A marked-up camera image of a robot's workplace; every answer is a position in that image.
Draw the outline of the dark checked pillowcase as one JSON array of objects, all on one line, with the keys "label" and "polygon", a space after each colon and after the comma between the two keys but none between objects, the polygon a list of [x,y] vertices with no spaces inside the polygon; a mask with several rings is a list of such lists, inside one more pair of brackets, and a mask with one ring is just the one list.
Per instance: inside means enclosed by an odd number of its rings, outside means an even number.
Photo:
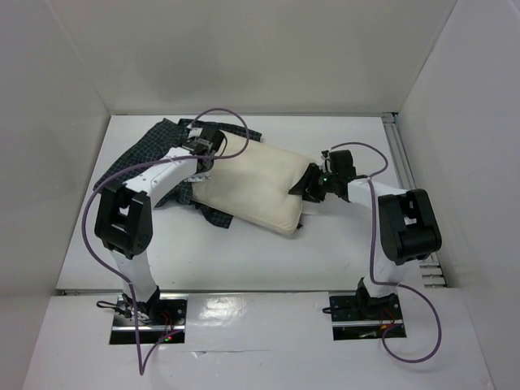
[{"label": "dark checked pillowcase", "polygon": [[[192,121],[192,119],[183,118],[179,119],[179,121],[175,123],[169,119],[163,119],[156,123],[137,143],[127,149],[115,162],[112,163],[108,170],[97,180],[93,186],[93,191],[95,191],[108,177],[125,168],[162,159],[175,143],[177,143],[182,137],[188,135],[188,126]],[[198,121],[196,122],[196,125],[198,127],[204,127],[206,125],[215,126],[221,131],[246,138],[245,128],[239,125],[211,121]],[[259,142],[262,140],[262,133],[249,129],[249,138],[250,143],[252,143],[252,141]],[[126,172],[114,179],[113,182],[123,183],[124,181],[142,173],[145,169],[146,168],[142,167],[140,169]],[[227,229],[231,226],[233,219],[232,215],[216,210],[210,206],[204,206],[200,202],[195,201],[192,183],[182,182],[175,186],[158,202],[156,208],[163,207],[172,202],[178,203],[182,206],[194,206],[201,212],[202,216],[208,223],[217,228]]]}]

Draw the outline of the cream pillow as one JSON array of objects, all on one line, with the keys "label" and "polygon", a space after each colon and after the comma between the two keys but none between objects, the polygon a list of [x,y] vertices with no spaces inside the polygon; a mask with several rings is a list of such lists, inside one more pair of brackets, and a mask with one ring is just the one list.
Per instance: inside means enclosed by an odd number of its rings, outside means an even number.
[{"label": "cream pillow", "polygon": [[292,235],[300,222],[303,201],[289,190],[313,160],[230,132],[225,135],[224,155],[240,155],[215,161],[210,178],[193,184],[193,200],[281,235]]}]

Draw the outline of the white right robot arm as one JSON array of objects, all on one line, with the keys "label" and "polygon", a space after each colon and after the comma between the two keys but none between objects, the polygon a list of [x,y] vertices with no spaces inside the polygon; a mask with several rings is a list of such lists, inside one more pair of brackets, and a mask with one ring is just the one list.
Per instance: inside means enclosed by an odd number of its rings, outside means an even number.
[{"label": "white right robot arm", "polygon": [[323,202],[334,194],[345,202],[365,206],[371,216],[369,273],[360,279],[349,305],[332,304],[334,319],[372,320],[392,311],[413,263],[430,257],[442,245],[430,198],[423,189],[404,190],[360,175],[347,149],[323,152],[321,165],[311,163],[290,194],[306,202]]}]

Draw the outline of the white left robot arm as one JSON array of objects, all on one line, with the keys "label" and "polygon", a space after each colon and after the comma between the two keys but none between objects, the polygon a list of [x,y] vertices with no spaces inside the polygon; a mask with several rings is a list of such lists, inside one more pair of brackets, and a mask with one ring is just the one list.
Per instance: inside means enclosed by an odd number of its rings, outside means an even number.
[{"label": "white left robot arm", "polygon": [[165,119],[94,185],[100,197],[94,234],[115,260],[108,269],[123,281],[126,316],[150,324],[164,311],[147,255],[154,207],[170,199],[190,204],[191,180],[211,171],[227,145],[227,136],[213,123],[176,124]]}]

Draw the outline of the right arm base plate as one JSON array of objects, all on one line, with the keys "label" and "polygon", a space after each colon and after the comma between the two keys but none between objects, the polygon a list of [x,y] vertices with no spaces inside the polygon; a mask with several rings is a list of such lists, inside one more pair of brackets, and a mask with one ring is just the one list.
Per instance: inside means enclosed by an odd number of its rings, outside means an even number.
[{"label": "right arm base plate", "polygon": [[401,304],[396,294],[382,298],[372,306],[362,306],[353,294],[330,295],[322,313],[331,319],[333,340],[376,340],[406,338]]}]

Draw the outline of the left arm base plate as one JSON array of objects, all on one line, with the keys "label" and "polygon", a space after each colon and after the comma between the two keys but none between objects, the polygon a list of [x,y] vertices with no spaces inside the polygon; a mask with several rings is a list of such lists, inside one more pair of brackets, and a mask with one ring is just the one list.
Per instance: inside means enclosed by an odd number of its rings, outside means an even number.
[{"label": "left arm base plate", "polygon": [[[96,307],[113,312],[110,345],[134,345],[136,343],[133,308],[122,296],[117,297],[116,301],[97,301]],[[188,297],[186,295],[162,295],[154,314],[138,314],[141,343],[153,345],[163,337],[164,344],[183,344],[187,309]]]}]

